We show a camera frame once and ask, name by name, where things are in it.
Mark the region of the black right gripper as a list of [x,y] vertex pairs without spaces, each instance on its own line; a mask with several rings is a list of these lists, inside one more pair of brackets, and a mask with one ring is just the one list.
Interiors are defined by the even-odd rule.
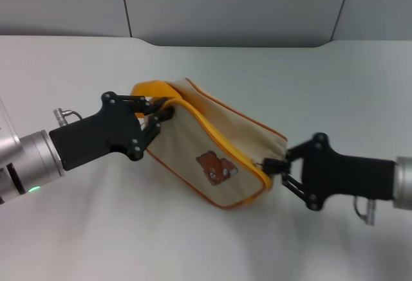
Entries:
[[[321,210],[333,195],[393,199],[394,161],[339,154],[331,148],[324,133],[289,148],[285,159],[265,158],[263,172],[268,176],[281,176],[281,184],[307,203],[310,210]],[[298,159],[303,159],[303,184],[290,175],[289,163]]]

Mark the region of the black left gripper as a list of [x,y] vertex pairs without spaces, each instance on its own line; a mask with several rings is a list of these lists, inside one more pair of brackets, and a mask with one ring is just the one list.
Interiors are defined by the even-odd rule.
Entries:
[[[102,107],[96,114],[49,132],[65,171],[118,152],[131,161],[160,134],[162,123],[174,116],[174,109],[161,109],[168,98],[147,100],[144,96],[102,95]],[[149,114],[141,127],[136,113]]]

